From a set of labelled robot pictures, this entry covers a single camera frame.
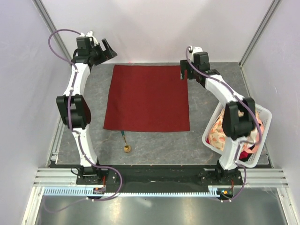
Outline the teal handled gold spoon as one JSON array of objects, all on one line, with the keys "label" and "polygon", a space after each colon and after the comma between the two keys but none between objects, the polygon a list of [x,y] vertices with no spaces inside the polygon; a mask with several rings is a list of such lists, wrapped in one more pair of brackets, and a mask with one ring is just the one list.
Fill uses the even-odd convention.
[{"label": "teal handled gold spoon", "polygon": [[129,153],[129,152],[131,152],[131,150],[132,150],[132,148],[131,148],[131,146],[127,143],[127,140],[126,140],[126,137],[125,137],[125,132],[122,130],[121,131],[121,135],[122,135],[122,138],[123,138],[123,140],[124,140],[124,143],[125,143],[125,146],[124,146],[124,152],[125,153]]}]

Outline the dark red cloth napkin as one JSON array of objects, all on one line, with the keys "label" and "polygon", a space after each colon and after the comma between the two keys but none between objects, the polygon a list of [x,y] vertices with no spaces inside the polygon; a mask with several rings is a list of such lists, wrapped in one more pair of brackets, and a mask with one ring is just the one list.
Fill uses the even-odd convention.
[{"label": "dark red cloth napkin", "polygon": [[114,66],[104,129],[189,131],[188,83],[180,78],[180,67]]}]

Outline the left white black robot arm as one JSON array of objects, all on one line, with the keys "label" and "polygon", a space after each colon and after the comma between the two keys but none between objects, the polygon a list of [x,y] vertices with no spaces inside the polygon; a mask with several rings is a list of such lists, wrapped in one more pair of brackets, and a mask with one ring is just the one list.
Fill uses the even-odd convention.
[{"label": "left white black robot arm", "polygon": [[64,94],[56,98],[56,104],[64,125],[72,132],[80,155],[80,165],[76,167],[78,185],[101,184],[104,176],[99,168],[89,133],[91,111],[83,93],[93,66],[97,66],[117,56],[106,39],[102,39],[104,49],[92,32],[81,34],[71,60],[72,74]]}]

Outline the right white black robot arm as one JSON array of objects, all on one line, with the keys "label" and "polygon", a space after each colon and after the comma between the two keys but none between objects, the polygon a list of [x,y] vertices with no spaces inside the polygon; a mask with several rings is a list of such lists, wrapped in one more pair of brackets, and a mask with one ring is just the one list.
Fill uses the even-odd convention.
[{"label": "right white black robot arm", "polygon": [[186,59],[180,61],[182,79],[195,79],[210,91],[224,108],[222,129],[226,135],[223,154],[217,162],[215,180],[226,184],[238,174],[241,147],[249,143],[247,137],[253,130],[261,132],[255,114],[255,101],[233,90],[221,74],[210,68],[208,53],[200,47],[188,46]]}]

